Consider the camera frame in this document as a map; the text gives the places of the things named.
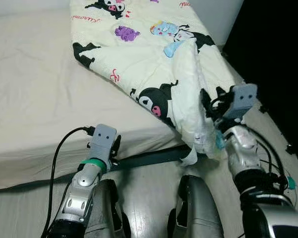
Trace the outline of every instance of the white floor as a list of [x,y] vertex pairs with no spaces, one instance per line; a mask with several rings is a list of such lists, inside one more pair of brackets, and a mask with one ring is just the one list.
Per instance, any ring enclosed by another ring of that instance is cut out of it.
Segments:
[[[285,169],[298,184],[298,160],[295,155],[285,152],[285,139],[270,117],[258,111],[259,106],[257,103],[246,115],[246,122],[275,146]],[[267,159],[264,153],[259,154],[262,159]],[[236,238],[242,234],[239,196],[228,171],[227,161],[200,158],[197,164],[187,168],[180,167],[178,162],[168,162],[111,172],[104,176],[115,180],[117,184],[121,205],[131,224],[132,237],[166,238],[168,214],[175,205],[178,183],[183,174],[205,179],[218,207],[225,237]],[[54,187],[52,217],[64,187],[65,183]],[[296,192],[288,190],[286,194],[296,203],[298,210],[298,187]],[[39,237],[46,219],[47,202],[47,185],[1,191],[0,238]]]

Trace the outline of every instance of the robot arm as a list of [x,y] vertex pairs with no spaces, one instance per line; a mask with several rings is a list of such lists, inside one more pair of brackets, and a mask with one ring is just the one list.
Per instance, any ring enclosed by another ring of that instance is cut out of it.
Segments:
[[298,237],[298,212],[284,196],[286,177],[282,166],[279,178],[264,171],[254,150],[256,139],[240,123],[253,106],[256,91],[256,85],[246,84],[234,86],[228,93],[218,88],[219,97],[212,102],[204,90],[201,97],[207,116],[224,135],[228,167],[240,193],[245,237]]
[[93,207],[93,195],[104,173],[112,165],[117,154],[120,136],[115,141],[116,130],[98,125],[88,144],[87,160],[81,162],[74,175],[65,199],[48,230],[48,238],[84,238],[85,230]]

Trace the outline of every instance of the black wire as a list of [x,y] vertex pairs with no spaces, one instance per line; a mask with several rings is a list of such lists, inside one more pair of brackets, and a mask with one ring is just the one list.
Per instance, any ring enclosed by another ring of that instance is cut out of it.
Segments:
[[[266,163],[266,164],[269,164],[269,161],[266,161],[266,160],[260,160],[261,162],[264,162],[264,163]],[[279,172],[279,168],[276,166],[276,165],[274,165],[273,163],[272,163],[272,166]]]
[[48,206],[48,215],[46,218],[46,223],[41,235],[41,238],[45,238],[46,237],[46,232],[48,230],[49,224],[50,224],[50,219],[51,219],[51,213],[52,213],[52,199],[53,199],[53,183],[54,183],[54,172],[55,172],[55,164],[56,164],[56,158],[58,156],[59,150],[62,146],[62,144],[64,143],[64,141],[73,133],[79,131],[79,130],[85,130],[87,131],[88,128],[87,127],[78,127],[72,131],[70,131],[69,133],[66,134],[66,136],[64,136],[64,138],[61,140],[61,142],[59,143],[59,145],[56,148],[55,154],[54,154],[54,158],[53,158],[53,162],[52,162],[52,169],[51,169],[51,177],[50,177],[50,191],[49,191],[49,206]]
[[[266,160],[260,160],[260,161],[269,164],[269,162],[266,161]],[[278,168],[275,164],[272,163],[272,166],[279,172],[279,168]],[[284,191],[285,191],[288,187],[289,187],[289,183],[288,183],[288,180],[287,180],[287,184],[286,184],[286,187],[284,188]]]
[[[267,146],[268,148],[270,149],[270,151],[273,153],[274,157],[275,157],[275,160],[276,160],[276,163],[278,165],[278,168],[279,168],[279,172],[280,172],[280,175],[282,178],[285,178],[285,171],[284,171],[284,167],[283,167],[283,164],[282,164],[282,161],[279,157],[279,155],[277,154],[276,150],[274,149],[274,147],[265,139],[265,137],[260,134],[259,132],[257,132],[256,130],[246,126],[246,125],[241,125],[247,129],[249,129],[253,134],[255,134],[258,138],[260,138]],[[284,187],[283,186],[280,186],[280,191],[284,191]]]
[[213,106],[214,106],[214,104],[216,103],[216,102],[219,102],[219,101],[221,101],[221,99],[220,98],[215,98],[213,101],[211,101],[210,102],[210,105],[209,105],[209,111],[210,111],[210,113],[214,116],[214,117],[217,117],[217,118],[222,118],[222,115],[219,113],[219,112],[215,112],[214,110],[213,110]]
[[243,233],[243,234],[241,234],[239,237],[237,237],[237,238],[241,238],[241,237],[243,237],[245,235],[245,233]]
[[[60,212],[61,206],[62,206],[62,204],[63,204],[63,202],[64,202],[66,193],[67,193],[68,188],[69,188],[69,186],[70,186],[71,183],[72,183],[72,179],[70,179],[70,181],[68,182],[68,184],[66,185],[66,187],[65,187],[65,189],[64,189],[63,196],[62,196],[62,199],[61,199],[61,202],[60,202],[60,206],[59,206],[59,208],[58,208],[58,210],[57,210],[57,212],[56,212],[56,215]],[[51,225],[50,225],[50,227],[49,227],[48,230],[47,230],[47,234],[50,232],[50,230],[51,230],[51,228],[52,228],[52,225],[53,225],[53,223],[55,222],[55,218],[56,218],[56,216],[54,217],[53,221],[51,222]]]
[[265,146],[262,142],[260,142],[260,141],[258,141],[258,140],[256,140],[256,141],[257,141],[257,143],[260,144],[260,146],[263,147],[263,149],[266,151],[266,154],[267,154],[267,156],[268,156],[268,161],[269,161],[269,163],[268,163],[268,171],[269,171],[269,174],[271,174],[271,173],[272,173],[272,156],[271,156],[271,154],[269,153],[269,150],[266,148],[266,146]]

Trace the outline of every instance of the mattress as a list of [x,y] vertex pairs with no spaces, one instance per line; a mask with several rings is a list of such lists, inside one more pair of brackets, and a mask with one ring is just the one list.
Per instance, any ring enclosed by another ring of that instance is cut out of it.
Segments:
[[[183,144],[181,136],[73,57],[70,10],[0,17],[0,189],[48,179],[63,136],[107,124],[122,135],[118,159]],[[75,172],[90,137],[72,135],[55,177]]]

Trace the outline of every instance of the pink text print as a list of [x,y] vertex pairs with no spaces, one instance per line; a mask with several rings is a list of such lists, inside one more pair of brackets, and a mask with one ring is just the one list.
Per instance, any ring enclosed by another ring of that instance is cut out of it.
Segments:
[[76,18],[76,19],[84,19],[84,20],[87,20],[87,21],[90,21],[92,23],[95,23],[95,22],[98,22],[100,21],[100,19],[94,19],[92,17],[89,17],[89,16],[72,16],[72,20]]
[[119,82],[119,78],[120,78],[119,75],[116,74],[116,70],[117,69],[113,69],[113,73],[112,75],[110,75],[110,79],[115,83]]
[[181,2],[181,3],[179,4],[179,6],[180,6],[181,8],[183,8],[184,6],[190,6],[190,3],[187,2],[187,1],[183,1],[183,2]]

